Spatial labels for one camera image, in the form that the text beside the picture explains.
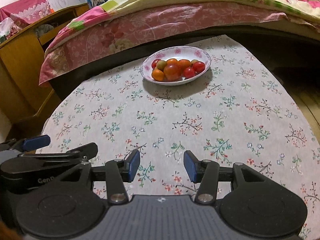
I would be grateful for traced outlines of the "red cherry tomato with stem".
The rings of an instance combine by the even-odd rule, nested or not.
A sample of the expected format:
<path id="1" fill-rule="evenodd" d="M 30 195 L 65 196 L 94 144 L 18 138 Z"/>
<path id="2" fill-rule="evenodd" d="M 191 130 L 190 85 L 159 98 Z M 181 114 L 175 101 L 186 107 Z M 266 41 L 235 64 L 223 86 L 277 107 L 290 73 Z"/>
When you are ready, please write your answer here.
<path id="1" fill-rule="evenodd" d="M 195 70 L 192 67 L 185 68 L 183 71 L 183 76 L 185 79 L 192 78 L 196 75 Z"/>

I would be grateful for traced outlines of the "orange kumquat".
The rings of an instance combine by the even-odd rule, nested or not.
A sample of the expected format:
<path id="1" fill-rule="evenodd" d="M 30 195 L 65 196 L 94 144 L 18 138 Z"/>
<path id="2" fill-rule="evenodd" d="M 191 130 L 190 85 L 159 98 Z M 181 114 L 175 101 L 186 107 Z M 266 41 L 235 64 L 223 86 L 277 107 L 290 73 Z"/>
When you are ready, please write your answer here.
<path id="1" fill-rule="evenodd" d="M 181 59 L 177 62 L 177 65 L 179 66 L 181 72 L 183 72 L 186 68 L 191 66 L 191 62 L 187 59 Z"/>
<path id="2" fill-rule="evenodd" d="M 151 76 L 155 81 L 158 82 L 163 82 L 165 79 L 164 73 L 159 69 L 154 69 L 151 73 Z"/>
<path id="3" fill-rule="evenodd" d="M 167 65 L 170 65 L 170 64 L 177 64 L 178 63 L 178 60 L 177 59 L 168 59 L 166 61 Z"/>

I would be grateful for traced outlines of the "red cherry tomato round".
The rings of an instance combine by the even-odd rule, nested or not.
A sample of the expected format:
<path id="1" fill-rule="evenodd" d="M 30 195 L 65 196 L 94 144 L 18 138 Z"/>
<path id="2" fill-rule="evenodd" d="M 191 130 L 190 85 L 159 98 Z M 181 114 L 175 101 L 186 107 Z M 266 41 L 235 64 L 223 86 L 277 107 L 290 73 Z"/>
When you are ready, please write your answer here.
<path id="1" fill-rule="evenodd" d="M 196 61 L 193 63 L 192 68 L 196 73 L 201 73 L 205 70 L 206 65 L 201 61 Z"/>

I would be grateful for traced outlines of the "red cherry tomato oval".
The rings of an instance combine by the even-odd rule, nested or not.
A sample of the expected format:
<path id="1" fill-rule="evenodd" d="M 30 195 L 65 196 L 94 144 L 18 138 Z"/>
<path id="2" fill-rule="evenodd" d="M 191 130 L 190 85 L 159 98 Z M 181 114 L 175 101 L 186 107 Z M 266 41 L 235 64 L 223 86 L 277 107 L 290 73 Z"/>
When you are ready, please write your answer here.
<path id="1" fill-rule="evenodd" d="M 152 62 L 152 64 L 151 64 L 152 69 L 155 69 L 155 68 L 156 68 L 157 63 L 158 63 L 159 61 L 160 61 L 160 59 L 155 59 L 155 60 Z"/>

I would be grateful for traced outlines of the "wooden yellow cabinet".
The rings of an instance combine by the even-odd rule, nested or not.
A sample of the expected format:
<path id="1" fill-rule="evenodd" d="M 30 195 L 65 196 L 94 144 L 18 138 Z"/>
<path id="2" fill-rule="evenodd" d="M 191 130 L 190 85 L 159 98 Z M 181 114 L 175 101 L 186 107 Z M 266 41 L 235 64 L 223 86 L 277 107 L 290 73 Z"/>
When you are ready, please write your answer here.
<path id="1" fill-rule="evenodd" d="M 88 10 L 86 3 L 58 10 L 1 43 L 1 110 L 12 124 L 34 116 L 53 91 L 39 87 L 46 48 L 72 19 Z"/>

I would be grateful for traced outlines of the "floral tablecloth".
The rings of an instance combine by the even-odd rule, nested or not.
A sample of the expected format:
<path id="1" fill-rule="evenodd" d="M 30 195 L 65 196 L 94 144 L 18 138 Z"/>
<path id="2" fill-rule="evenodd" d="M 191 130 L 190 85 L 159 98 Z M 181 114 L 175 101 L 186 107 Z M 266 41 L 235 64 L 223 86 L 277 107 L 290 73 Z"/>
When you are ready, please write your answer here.
<path id="1" fill-rule="evenodd" d="M 43 129 L 41 153 L 95 142 L 94 166 L 141 154 L 129 195 L 194 195 L 183 153 L 221 166 L 242 162 L 299 195 L 302 239 L 319 239 L 319 143 L 298 105 L 247 49 L 227 36 L 195 42 L 212 64 L 195 81 L 167 87 L 144 80 L 143 60 L 80 84 Z"/>

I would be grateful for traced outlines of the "large orange-red tomato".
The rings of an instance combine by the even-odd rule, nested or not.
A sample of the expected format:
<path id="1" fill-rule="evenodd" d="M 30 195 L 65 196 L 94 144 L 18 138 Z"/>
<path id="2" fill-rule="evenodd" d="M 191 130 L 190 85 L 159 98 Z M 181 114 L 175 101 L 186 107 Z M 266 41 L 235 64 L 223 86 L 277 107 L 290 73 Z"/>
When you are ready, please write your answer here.
<path id="1" fill-rule="evenodd" d="M 167 65 L 164 68 L 163 72 L 165 78 L 170 82 L 177 81 L 181 78 L 181 70 L 177 64 Z"/>

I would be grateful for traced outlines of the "white floral plate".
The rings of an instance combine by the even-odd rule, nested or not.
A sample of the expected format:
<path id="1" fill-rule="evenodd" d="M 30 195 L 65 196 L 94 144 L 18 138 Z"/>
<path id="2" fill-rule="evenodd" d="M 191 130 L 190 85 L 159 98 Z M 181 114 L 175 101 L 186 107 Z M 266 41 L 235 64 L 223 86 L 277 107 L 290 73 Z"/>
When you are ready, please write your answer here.
<path id="1" fill-rule="evenodd" d="M 141 65 L 140 73 L 149 82 L 178 86 L 203 75 L 212 59 L 204 50 L 192 46 L 175 46 L 153 53 Z"/>

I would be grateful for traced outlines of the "pink floral bed sheet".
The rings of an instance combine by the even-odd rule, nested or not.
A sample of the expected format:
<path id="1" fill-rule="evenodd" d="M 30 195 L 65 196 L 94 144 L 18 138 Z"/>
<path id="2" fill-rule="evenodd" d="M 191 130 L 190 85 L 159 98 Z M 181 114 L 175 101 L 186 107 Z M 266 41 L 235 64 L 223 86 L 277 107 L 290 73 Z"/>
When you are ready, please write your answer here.
<path id="1" fill-rule="evenodd" d="M 137 12 L 95 7 L 60 30 L 47 48 L 39 84 L 103 57 L 162 38 L 208 27 L 286 19 L 283 12 L 234 2 L 164 5 Z"/>

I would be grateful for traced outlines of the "pink cloth covered item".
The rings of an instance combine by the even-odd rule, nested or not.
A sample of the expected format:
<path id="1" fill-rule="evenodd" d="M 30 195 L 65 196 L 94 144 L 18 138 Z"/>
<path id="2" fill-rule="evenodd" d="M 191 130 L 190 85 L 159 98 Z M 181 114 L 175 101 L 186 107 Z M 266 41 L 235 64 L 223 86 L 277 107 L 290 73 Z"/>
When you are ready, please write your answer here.
<path id="1" fill-rule="evenodd" d="M 1 7 L 1 22 L 10 18 L 19 28 L 25 28 L 53 12 L 48 0 L 18 0 Z"/>

